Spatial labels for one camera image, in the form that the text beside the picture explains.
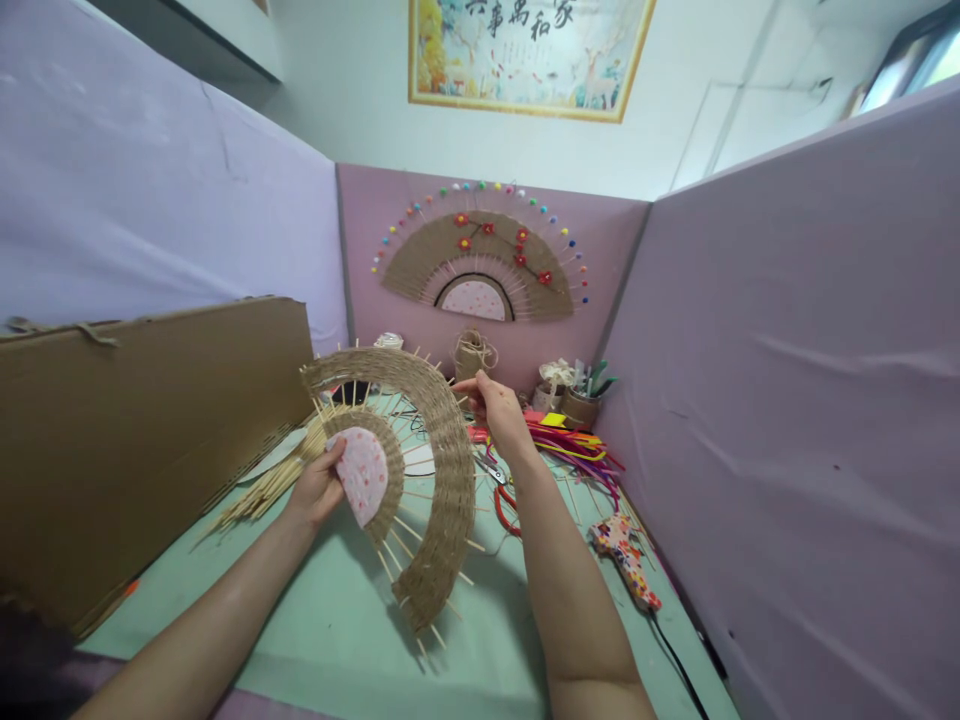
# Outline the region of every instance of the bundle of wooden skewers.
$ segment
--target bundle of wooden skewers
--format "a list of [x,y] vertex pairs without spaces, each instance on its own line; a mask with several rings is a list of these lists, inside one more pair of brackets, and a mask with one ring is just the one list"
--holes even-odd
[[225,533],[241,520],[257,520],[296,482],[303,468],[326,450],[327,433],[320,418],[307,426],[307,434],[286,458],[264,473],[197,540],[199,545],[213,533]]

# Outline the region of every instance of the power cord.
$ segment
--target power cord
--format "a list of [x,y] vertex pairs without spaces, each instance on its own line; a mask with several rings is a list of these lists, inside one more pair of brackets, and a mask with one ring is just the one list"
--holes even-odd
[[677,664],[677,669],[680,670],[680,675],[683,677],[683,684],[687,686],[687,692],[690,693],[690,699],[693,700],[693,704],[697,708],[697,712],[700,713],[700,717],[703,720],[710,720],[707,715],[707,711],[703,707],[703,703],[700,702],[700,696],[697,695],[696,689],[693,687],[693,683],[690,682],[690,676],[687,675],[687,671],[683,667],[683,663],[680,662],[680,658],[677,657],[677,653],[674,652],[673,645],[670,644],[670,641],[667,640],[667,636],[663,634],[663,628],[660,627],[660,621],[657,620],[657,614],[655,612],[647,613],[647,619],[650,621],[650,624],[653,625],[657,630],[657,634],[660,635],[660,639],[663,640],[663,644],[667,646],[667,650],[670,651],[670,654],[673,655],[673,661]]

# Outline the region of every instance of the framed picture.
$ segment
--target framed picture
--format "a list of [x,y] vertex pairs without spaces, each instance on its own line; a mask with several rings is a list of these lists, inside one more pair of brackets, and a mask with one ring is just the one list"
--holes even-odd
[[623,122],[656,0],[410,0],[409,101]]

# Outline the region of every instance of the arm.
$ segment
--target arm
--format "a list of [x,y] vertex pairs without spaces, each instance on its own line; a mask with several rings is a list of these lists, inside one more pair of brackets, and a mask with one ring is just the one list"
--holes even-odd
[[137,653],[75,719],[205,718],[233,680],[270,611],[343,499],[329,469],[343,440],[307,467],[283,512],[212,588]]
[[533,444],[513,391],[482,371],[453,389],[470,395],[478,421],[490,428],[513,474],[554,716],[655,720],[610,591]]

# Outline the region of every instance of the purple wall panel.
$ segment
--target purple wall panel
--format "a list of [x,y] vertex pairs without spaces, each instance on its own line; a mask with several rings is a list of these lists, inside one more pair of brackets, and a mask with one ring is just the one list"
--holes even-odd
[[346,340],[334,164],[66,0],[0,3],[0,319],[287,295]]
[[[412,352],[420,346],[421,354],[432,353],[434,362],[443,360],[441,370],[453,375],[451,353],[457,335],[465,327],[476,326],[500,353],[494,376],[519,390],[532,388],[542,363],[558,357],[570,363],[576,357],[586,362],[592,360],[649,203],[527,188],[527,198],[535,197],[547,205],[550,215],[558,216],[558,226],[569,228],[570,237],[577,239],[577,249],[584,253],[583,264],[589,268],[586,277],[590,303],[573,318],[559,322],[501,323],[443,312],[408,300],[384,289],[380,278],[370,272],[373,257],[383,249],[381,238],[388,234],[391,225],[397,225],[404,208],[409,203],[423,203],[427,195],[439,201],[442,186],[462,180],[356,165],[338,165],[338,171],[354,332],[361,344],[372,344],[386,331],[398,332],[406,341],[405,349]],[[530,222],[534,229],[546,222],[502,191],[488,187],[484,193],[485,210]],[[468,209],[467,204],[456,202],[451,192],[439,207],[445,212]]]
[[656,203],[600,432],[747,718],[960,703],[960,83]]

